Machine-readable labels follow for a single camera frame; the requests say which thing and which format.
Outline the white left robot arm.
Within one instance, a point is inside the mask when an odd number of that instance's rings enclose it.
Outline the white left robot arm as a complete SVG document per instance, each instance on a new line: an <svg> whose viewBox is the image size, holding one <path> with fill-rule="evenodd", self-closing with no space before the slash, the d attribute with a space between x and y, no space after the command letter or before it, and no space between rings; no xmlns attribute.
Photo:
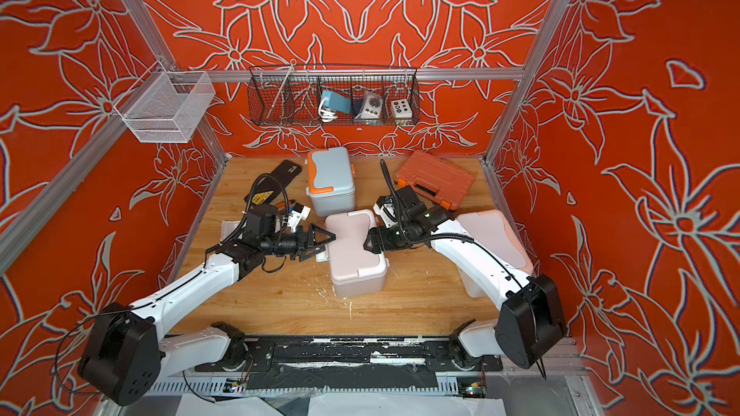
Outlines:
<svg viewBox="0 0 740 416"><path fill-rule="evenodd" d="M192 311L235 285L269 256L304 261L323 252L335 233L315 223L300 225L308 208L285 200L282 206L247 198L241 220L206 250L198 268L129 305L113 302L94 318L77 373L119 406L142 398L155 383L200 365L227 371L250 366L245 335L224 322L200 332L173 336Z"/></svg>

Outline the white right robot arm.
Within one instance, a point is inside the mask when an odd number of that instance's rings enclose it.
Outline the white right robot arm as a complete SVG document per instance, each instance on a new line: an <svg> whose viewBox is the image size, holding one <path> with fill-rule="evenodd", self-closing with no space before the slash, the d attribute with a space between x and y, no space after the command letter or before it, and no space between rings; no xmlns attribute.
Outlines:
<svg viewBox="0 0 740 416"><path fill-rule="evenodd" d="M452 261L493 302L493 321L469 321L449 337L449 354L460 367L482 356L506 356L522 369L537 366L545 376L543 356L566 336L562 302L547 275L531 275L485 247L453 214L431 208L412 187L394 188L385 161L380 162L389 189L390 226L368 230L363 248L373 254L426 246Z"/></svg>

